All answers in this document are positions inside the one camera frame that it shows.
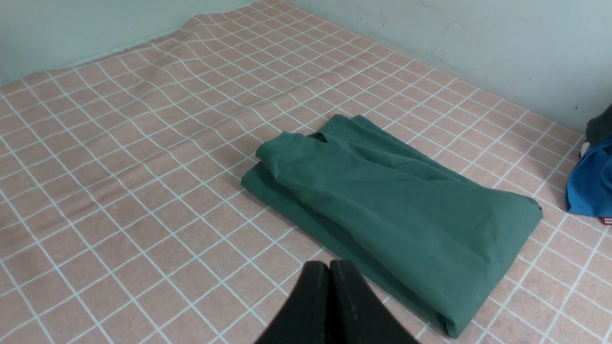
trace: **black object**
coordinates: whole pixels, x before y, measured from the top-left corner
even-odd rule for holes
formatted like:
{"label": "black object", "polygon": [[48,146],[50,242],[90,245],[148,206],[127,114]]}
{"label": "black object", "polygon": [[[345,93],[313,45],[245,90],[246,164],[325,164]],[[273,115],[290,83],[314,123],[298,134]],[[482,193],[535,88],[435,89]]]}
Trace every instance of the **black object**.
{"label": "black object", "polygon": [[595,147],[612,135],[612,105],[586,124],[586,141]]}
{"label": "black object", "polygon": [[308,261],[256,344],[419,344],[378,300],[357,266]]}

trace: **white wall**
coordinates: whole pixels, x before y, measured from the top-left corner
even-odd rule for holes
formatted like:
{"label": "white wall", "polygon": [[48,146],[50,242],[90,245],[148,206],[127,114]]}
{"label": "white wall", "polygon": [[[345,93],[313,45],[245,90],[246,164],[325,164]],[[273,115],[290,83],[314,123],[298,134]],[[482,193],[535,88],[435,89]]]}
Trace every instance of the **white wall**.
{"label": "white wall", "polygon": [[253,0],[0,0],[0,85],[170,33]]}
{"label": "white wall", "polygon": [[289,0],[561,123],[612,103],[610,0]]}

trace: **bed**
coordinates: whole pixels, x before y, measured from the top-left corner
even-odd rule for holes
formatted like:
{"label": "bed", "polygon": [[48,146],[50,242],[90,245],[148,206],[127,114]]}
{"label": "bed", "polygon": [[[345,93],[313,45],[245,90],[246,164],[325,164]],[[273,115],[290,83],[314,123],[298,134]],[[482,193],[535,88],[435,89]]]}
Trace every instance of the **bed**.
{"label": "bed", "polygon": [[[267,1],[0,87],[0,342],[252,342],[304,261],[332,255],[240,178],[261,143],[337,113],[542,205],[459,343],[610,337],[576,303],[610,319],[608,229],[564,212],[580,134]],[[448,342],[373,288],[422,343]]]}

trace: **green fabric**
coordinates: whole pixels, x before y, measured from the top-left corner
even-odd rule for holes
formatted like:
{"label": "green fabric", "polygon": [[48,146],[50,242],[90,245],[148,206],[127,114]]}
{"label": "green fabric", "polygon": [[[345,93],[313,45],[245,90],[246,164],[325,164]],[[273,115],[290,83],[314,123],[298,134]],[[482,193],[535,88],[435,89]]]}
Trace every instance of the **green fabric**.
{"label": "green fabric", "polygon": [[282,133],[256,155],[249,192],[455,338],[542,219],[533,199],[482,187],[362,116]]}
{"label": "green fabric", "polygon": [[585,134],[590,147],[595,147],[612,136],[612,105],[589,121]]}

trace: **blue cloth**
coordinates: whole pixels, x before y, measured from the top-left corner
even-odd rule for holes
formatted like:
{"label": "blue cloth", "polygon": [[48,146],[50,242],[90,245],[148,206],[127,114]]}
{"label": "blue cloth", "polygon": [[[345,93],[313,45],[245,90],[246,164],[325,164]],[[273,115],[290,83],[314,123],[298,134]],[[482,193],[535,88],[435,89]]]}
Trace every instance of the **blue cloth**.
{"label": "blue cloth", "polygon": [[612,138],[589,148],[565,188],[565,204],[572,214],[612,217]]}

